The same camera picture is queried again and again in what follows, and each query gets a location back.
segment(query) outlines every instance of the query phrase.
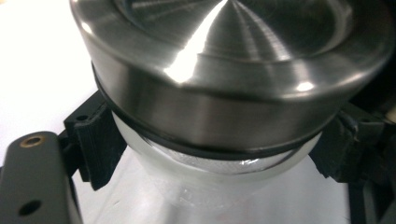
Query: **hole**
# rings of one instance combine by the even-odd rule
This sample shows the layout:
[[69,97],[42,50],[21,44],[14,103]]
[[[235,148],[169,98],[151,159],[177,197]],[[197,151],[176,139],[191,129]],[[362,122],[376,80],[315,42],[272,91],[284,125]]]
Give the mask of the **hole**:
[[32,136],[23,140],[21,147],[35,147],[44,142],[44,136]]
[[20,217],[26,217],[32,215],[41,206],[41,202],[33,200],[29,203],[24,204],[20,209]]
[[38,143],[41,139],[39,137],[30,138],[26,141],[26,144],[32,145]]
[[76,120],[84,121],[84,120],[86,120],[87,118],[88,118],[88,116],[86,116],[86,115],[81,115],[81,116],[78,116],[78,117],[76,118]]

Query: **white background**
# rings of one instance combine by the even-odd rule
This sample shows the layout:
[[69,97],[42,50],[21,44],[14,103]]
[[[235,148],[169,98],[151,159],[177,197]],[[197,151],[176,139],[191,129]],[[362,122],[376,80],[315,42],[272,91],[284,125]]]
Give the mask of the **white background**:
[[64,129],[96,90],[90,61],[68,1],[0,4],[0,164],[16,138]]

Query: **metal lid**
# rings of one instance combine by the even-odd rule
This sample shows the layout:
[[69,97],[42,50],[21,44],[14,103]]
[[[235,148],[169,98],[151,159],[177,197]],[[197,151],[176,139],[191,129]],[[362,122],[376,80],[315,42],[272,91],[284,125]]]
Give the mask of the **metal lid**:
[[209,154],[260,156],[312,137],[394,45],[376,0],[73,0],[72,9],[113,110],[166,147]]

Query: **stainless steel lid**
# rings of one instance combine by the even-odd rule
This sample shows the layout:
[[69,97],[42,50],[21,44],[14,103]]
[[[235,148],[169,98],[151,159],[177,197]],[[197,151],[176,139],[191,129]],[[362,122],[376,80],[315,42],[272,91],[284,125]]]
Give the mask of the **stainless steel lid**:
[[296,148],[374,77],[394,45],[376,0],[71,5],[118,116],[166,147],[215,159]]

